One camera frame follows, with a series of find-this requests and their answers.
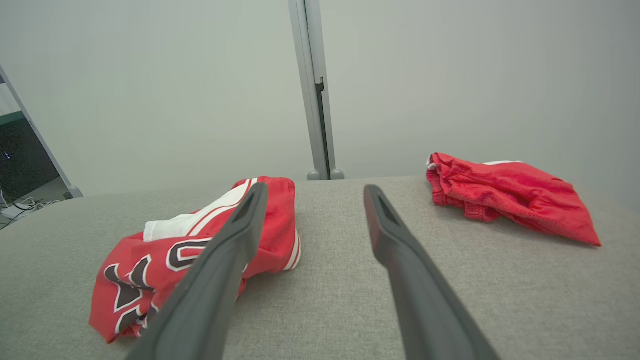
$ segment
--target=white stripe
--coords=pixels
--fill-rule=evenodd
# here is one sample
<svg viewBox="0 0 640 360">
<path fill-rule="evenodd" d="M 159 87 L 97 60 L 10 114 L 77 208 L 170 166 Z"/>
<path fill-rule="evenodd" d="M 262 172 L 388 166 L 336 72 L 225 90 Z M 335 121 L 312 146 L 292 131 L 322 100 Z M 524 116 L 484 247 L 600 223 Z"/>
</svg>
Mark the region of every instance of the white stripe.
<svg viewBox="0 0 640 360">
<path fill-rule="evenodd" d="M 302 241 L 300 241 L 300 237 L 298 236 L 298 232 L 296 231 L 296 236 L 298 237 L 298 258 L 296 260 L 295 263 L 293 263 L 293 266 L 291 267 L 291 270 L 295 269 L 296 266 L 298 266 L 298 263 L 300 262 L 300 258 L 302 258 Z"/>
<path fill-rule="evenodd" d="M 250 183 L 255 182 L 256 179 L 252 179 L 251 181 L 247 180 L 244 184 L 238 186 L 235 189 L 231 189 L 225 195 L 222 195 L 218 200 L 212 202 L 206 208 L 198 211 L 195 214 L 184 214 L 178 215 L 171 220 L 160 220 L 160 221 L 149 221 L 145 224 L 145 231 L 143 233 L 144 241 L 156 241 L 168 238 L 180 238 L 182 236 L 186 236 L 189 231 L 193 228 L 195 224 L 200 221 L 201 218 L 206 216 L 208 212 L 213 209 L 225 207 L 221 209 L 221 211 L 216 211 L 215 216 L 219 215 L 221 212 L 224 212 L 232 206 L 242 200 L 244 193 L 246 192 L 247 187 Z M 201 223 L 202 226 L 206 225 L 212 218 L 215 216 L 207 217 L 207 220 L 204 220 Z"/>
<path fill-rule="evenodd" d="M 229 210 L 229 209 L 235 209 L 235 208 L 237 208 L 237 207 L 238 207 L 238 205 L 240 205 L 240 201 L 242 200 L 242 196 L 243 196 L 243 195 L 244 195 L 244 193 L 245 193 L 246 187 L 247 187 L 247 186 L 249 186 L 249 188 L 251 188 L 251 187 L 252 187 L 253 185 L 255 185 L 255 183 L 257 183 L 257 182 L 258 182 L 258 179 L 256 178 L 256 179 L 248 180 L 247 182 L 245 182 L 244 184 L 242 184 L 242 186 L 243 186 L 243 191 L 242 191 L 242 193 L 240 193 L 240 198 L 239 198 L 239 199 L 238 199 L 238 198 L 235 198 L 235 200 L 236 200 L 236 203 L 237 203 L 237 204 L 234 204 L 234 203 L 232 202 L 232 203 L 231 203 L 231 205 L 229 205 L 229 206 L 225 206 L 224 208 L 217 209 L 216 211 L 214 211 L 214 212 L 212 212 L 211 214 L 209 214 L 209 216 L 207 216 L 207 217 L 206 217 L 202 222 L 200 222 L 200 223 L 198 224 L 198 226 L 196 226 L 196 228 L 195 228 L 195 229 L 193 229 L 193 231 L 191 232 L 191 235 L 196 235 L 196 234 L 198 234 L 200 231 L 202 231 L 202 229 L 203 229 L 205 226 L 207 226 L 207 224 L 208 224 L 211 220 L 213 220 L 216 216 L 218 216 L 218 215 L 220 215 L 220 214 L 224 213 L 225 211 L 227 211 L 227 210 Z"/>
<path fill-rule="evenodd" d="M 289 258 L 289 262 L 287 266 L 284 267 L 283 270 L 291 270 L 296 261 L 296 255 L 298 255 L 298 247 L 300 246 L 300 237 L 298 236 L 298 230 L 296 229 L 296 239 L 293 242 L 293 250 L 291 251 L 291 257 Z"/>
<path fill-rule="evenodd" d="M 490 163 L 476 163 L 476 164 L 500 165 L 500 164 L 521 163 L 521 162 L 522 162 L 522 161 L 491 161 Z"/>
<path fill-rule="evenodd" d="M 522 161 L 491 161 L 489 163 L 474 163 L 474 164 L 482 164 L 482 165 L 500 165 L 500 164 L 508 164 L 508 163 L 521 163 Z M 431 158 L 427 160 L 427 170 L 430 171 L 438 171 L 438 167 L 436 164 L 431 162 Z"/>
</svg>

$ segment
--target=wall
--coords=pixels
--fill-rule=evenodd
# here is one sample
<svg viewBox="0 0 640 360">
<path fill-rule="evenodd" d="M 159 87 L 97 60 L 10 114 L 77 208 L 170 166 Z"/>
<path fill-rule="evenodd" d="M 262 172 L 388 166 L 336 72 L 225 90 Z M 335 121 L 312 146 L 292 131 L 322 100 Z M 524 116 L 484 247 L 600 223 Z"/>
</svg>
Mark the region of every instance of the wall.
<svg viewBox="0 0 640 360">
<path fill-rule="evenodd" d="M 85 195 L 313 169 L 286 0 L 4 0 L 0 65 Z"/>
<path fill-rule="evenodd" d="M 640 2 L 320 5 L 346 177 L 522 160 L 640 211 Z"/>
</svg>

